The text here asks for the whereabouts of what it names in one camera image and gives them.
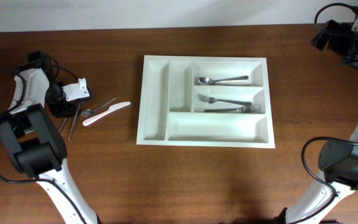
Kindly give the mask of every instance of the utensil handle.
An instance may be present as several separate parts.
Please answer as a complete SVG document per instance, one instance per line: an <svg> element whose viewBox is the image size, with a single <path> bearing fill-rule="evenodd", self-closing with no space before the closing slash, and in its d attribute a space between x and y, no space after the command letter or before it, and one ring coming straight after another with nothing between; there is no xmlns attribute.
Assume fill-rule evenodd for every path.
<svg viewBox="0 0 358 224"><path fill-rule="evenodd" d="M233 101L233 100L217 100L217 101L226 102L226 103L234 103L234 104L242 105L242 106L251 106L252 105L251 102L243 102L243 101Z"/></svg>
<svg viewBox="0 0 358 224"><path fill-rule="evenodd" d="M62 134L63 130L65 129L65 126L66 126L66 124L67 124L67 121L68 121L68 119L65 118L65 119L63 120L62 125L60 125L60 128L59 128L59 133L60 133L60 134Z"/></svg>
<svg viewBox="0 0 358 224"><path fill-rule="evenodd" d="M244 83L249 79L248 75L243 77L234 77L234 78L224 78L220 80L215 80L215 85L248 85L248 83Z"/></svg>
<svg viewBox="0 0 358 224"><path fill-rule="evenodd" d="M98 115L95 115L95 116L93 116L93 117L90 117L90 118L84 120L84 121L82 122L82 124L83 124L84 126L88 126L88 125L92 124L93 122L99 120L100 118L106 116L107 114L109 114L109 113L111 113L111 112L113 112L113 111L116 111L116 110L118 110L118 109L121 109L121 108L123 108L123 107L125 107L125 106L128 106L128 105L130 105L130 104L131 104L130 102L122 102L122 103L117 103L117 104L115 104L115 105L112 105L112 106L109 107L109 109L108 109L107 111L102 112L102 113L100 113L100 114L98 114Z"/></svg>
<svg viewBox="0 0 358 224"><path fill-rule="evenodd" d="M229 109L208 109L204 110L204 112L232 112L232 111L239 111L238 108L229 108Z"/></svg>
<svg viewBox="0 0 358 224"><path fill-rule="evenodd" d="M116 99L116 97L114 97L112 100L107 101L107 103L105 103L105 104L101 105L100 107L96 108L96 109L95 109L95 110L93 110L93 111L95 112L96 110L98 110L98 109L101 109L101 108L105 107L106 105L108 105L109 103L111 103L111 102L112 102L113 100L115 100L115 99Z"/></svg>
<svg viewBox="0 0 358 224"><path fill-rule="evenodd" d="M224 82L224 81L243 81L243 80L248 80L249 77L248 75L244 75L242 77L234 77L234 78L222 78L220 80L215 80L215 82Z"/></svg>
<svg viewBox="0 0 358 224"><path fill-rule="evenodd" d="M68 140L69 141L72 140L71 135L75 131L75 127L76 127L76 124L77 124L77 121L78 121L78 113L80 113L80 108L81 108L81 103L79 103L78 106L77 106L77 111L75 112L75 115L74 115L73 124L71 124L70 132L68 133Z"/></svg>

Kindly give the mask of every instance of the fork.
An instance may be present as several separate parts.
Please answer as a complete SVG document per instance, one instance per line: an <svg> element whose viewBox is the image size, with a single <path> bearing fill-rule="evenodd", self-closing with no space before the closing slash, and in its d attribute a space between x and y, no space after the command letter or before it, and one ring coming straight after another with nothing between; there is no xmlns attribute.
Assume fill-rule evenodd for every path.
<svg viewBox="0 0 358 224"><path fill-rule="evenodd" d="M233 101L233 100L219 100L219 99L216 99L216 98L213 98L213 97L210 97L210 96L204 96L202 94L196 94L196 96L200 101L205 102L205 103L215 103L217 101L220 101L220 102L226 102L226 103L234 103L234 104L242 105L242 106L251 106L252 105L251 102Z"/></svg>
<svg viewBox="0 0 358 224"><path fill-rule="evenodd" d="M252 106L241 106L239 108L229 108L229 109L211 109L204 110L204 112L240 112L240 113L255 113L259 112L262 109L260 104Z"/></svg>

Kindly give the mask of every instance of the wooden table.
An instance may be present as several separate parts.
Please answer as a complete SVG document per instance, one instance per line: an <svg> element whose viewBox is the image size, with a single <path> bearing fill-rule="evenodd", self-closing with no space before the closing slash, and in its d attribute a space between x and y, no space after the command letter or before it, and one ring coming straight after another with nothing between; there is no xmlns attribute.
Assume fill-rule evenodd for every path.
<svg viewBox="0 0 358 224"><path fill-rule="evenodd" d="M79 125L66 142L71 174L104 223L273 218L312 182L302 145L315 136L347 139L358 123L358 71L312 47L317 33L312 25L0 33L0 113L15 89L9 72L27 53L43 50L87 78L94 98L84 108L115 96L132 102L103 122ZM276 149L137 146L144 55L267 57ZM63 72L59 80L73 82ZM307 152L314 171L321 145ZM0 171L26 178L1 143ZM358 223L358 192L326 218ZM62 222L37 184L0 181L0 223Z"/></svg>

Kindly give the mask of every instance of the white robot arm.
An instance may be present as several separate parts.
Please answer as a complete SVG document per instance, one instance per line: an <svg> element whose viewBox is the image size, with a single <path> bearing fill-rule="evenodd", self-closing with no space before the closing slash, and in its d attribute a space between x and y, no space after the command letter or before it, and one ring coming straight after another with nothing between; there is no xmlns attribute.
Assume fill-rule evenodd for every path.
<svg viewBox="0 0 358 224"><path fill-rule="evenodd" d="M101 223L75 185L64 140L44 110L46 100L55 117L73 116L79 103L91 99L91 92L85 78L63 86L52 72L50 57L42 52L29 54L29 62L15 71L16 90L8 113L0 117L0 140L16 170L32 179L0 179L38 183L66 223ZM37 137L19 142L30 132Z"/></svg>
<svg viewBox="0 0 358 224"><path fill-rule="evenodd" d="M355 21L354 25L352 26L351 30L353 32L358 32L358 18ZM335 50L335 45L330 46L329 48ZM358 68L358 62L356 62L354 65L356 68ZM353 132L353 134L351 135L350 141L358 142L358 125L355 131ZM349 148L351 146L345 146L345 147L347 148L347 151L346 149L344 149L344 151L348 152L349 154L354 152L351 151L351 149ZM358 151L357 153L354 153L357 155L351 156L349 160L343 161L343 163L341 163L340 159L346 159L344 155L327 155L326 153L324 153L324 152L328 152L328 153L336 152L335 149L333 148L335 148L335 146L333 146L331 143L327 143L323 147L320 156L327 157L327 159L324 160L324 158L320 157L319 167L327 168L328 166L331 165L331 167L334 168L330 167L329 169L327 169L329 172L325 172L322 170L319 171L317 177L325 181L329 181L331 179L331 186L335 188L337 195L333 195L334 194L333 190L330 189L327 185L324 185L321 182L314 180L301 199L299 199L288 209L286 210L284 209L282 214L280 214L282 218L280 219L279 223L280 222L292 223L292 224L320 223L320 221L328 214L329 211L331 211L335 207L335 205L337 205L341 200L343 200L348 195L353 194L355 190L358 190L358 170L356 171L356 169L358 169L357 166Z"/></svg>

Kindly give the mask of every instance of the black cable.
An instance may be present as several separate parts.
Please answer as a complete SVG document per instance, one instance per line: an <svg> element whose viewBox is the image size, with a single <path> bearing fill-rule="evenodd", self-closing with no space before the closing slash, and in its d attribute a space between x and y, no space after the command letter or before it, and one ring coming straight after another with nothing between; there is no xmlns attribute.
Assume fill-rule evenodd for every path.
<svg viewBox="0 0 358 224"><path fill-rule="evenodd" d="M62 68L62 67L59 67L59 69L69 73L73 78L75 78L75 80L78 80L77 76L75 76L71 71L69 71L69 69L66 69L66 68Z"/></svg>
<svg viewBox="0 0 358 224"><path fill-rule="evenodd" d="M52 59L55 62L55 67L56 67L56 73L54 76L54 80L57 78L57 76L59 75L59 71L60 71L60 67L59 67L59 63L56 61L56 59L54 59L53 57L49 56L50 59Z"/></svg>
<svg viewBox="0 0 358 224"><path fill-rule="evenodd" d="M350 10L352 10L355 14L358 14L358 7L357 6L351 6L348 4L344 4L344 3L332 3L332 4L328 4L324 7L322 7L316 14L316 16L314 17L314 26L319 29L321 32L324 32L326 34L331 34L331 35L336 35L336 36L341 36L341 37L349 37L349 38L353 38L353 39L358 39L358 36L356 35L352 35L351 33L347 33L347 32L339 32L339 31L333 31L333 30L327 30L324 27L321 27L319 25L317 25L317 19L318 16L320 15L320 13L322 13L324 10L326 10L329 7L332 6L342 6L342 7L346 7Z"/></svg>
<svg viewBox="0 0 358 224"><path fill-rule="evenodd" d="M343 139L338 139L338 138L331 138L331 137L315 137L310 139L309 141L307 141L305 143L305 145L303 145L302 147L302 153L301 153L301 158L302 158L302 164L303 167L306 169L307 173L314 178L314 180L317 180L318 182L324 184L325 186L329 187L332 191L333 191L333 196L331 197L331 199L325 204L323 205L319 210L315 211L313 214L302 218L301 220L295 221L295 222L291 222L289 224L296 224L296 223L300 223L303 221L306 221L312 217L314 217L315 215L319 214L320 212L322 212L324 209L326 209L330 204L332 204L332 202L335 200L335 197L338 196L336 189L329 183L327 183L325 180L320 179L319 177L317 177L308 167L307 163L306 163L306 159L305 159L305 152L306 152L306 148L309 146L310 143L315 142L315 141L332 141L332 142L340 142L340 143L344 143L344 144L350 144L352 146L358 146L358 142L353 142L353 141L347 141L347 140L343 140Z"/></svg>
<svg viewBox="0 0 358 224"><path fill-rule="evenodd" d="M22 89L22 95L19 99L19 101L17 101L16 105L14 105L12 108L8 109L6 112L2 113L0 115L0 121L5 118L6 115L8 115L11 111L14 111L16 108L18 108L24 100L24 95L25 95L25 86L26 86L26 80L19 74L16 74L16 76L18 76L23 83L23 89ZM3 177L0 174L0 179L5 181L8 184L27 184L27 183L35 183L35 182L46 182L49 183L51 185L53 185L60 193L62 193L62 195L68 200L68 202L71 204L71 206L73 206L73 208L75 209L75 211L77 212L80 220L86 224L85 219L83 218L80 210L78 209L78 207L75 205L75 203L72 201L72 199L52 180L47 180L47 179L28 179L28 180L9 180L5 177Z"/></svg>

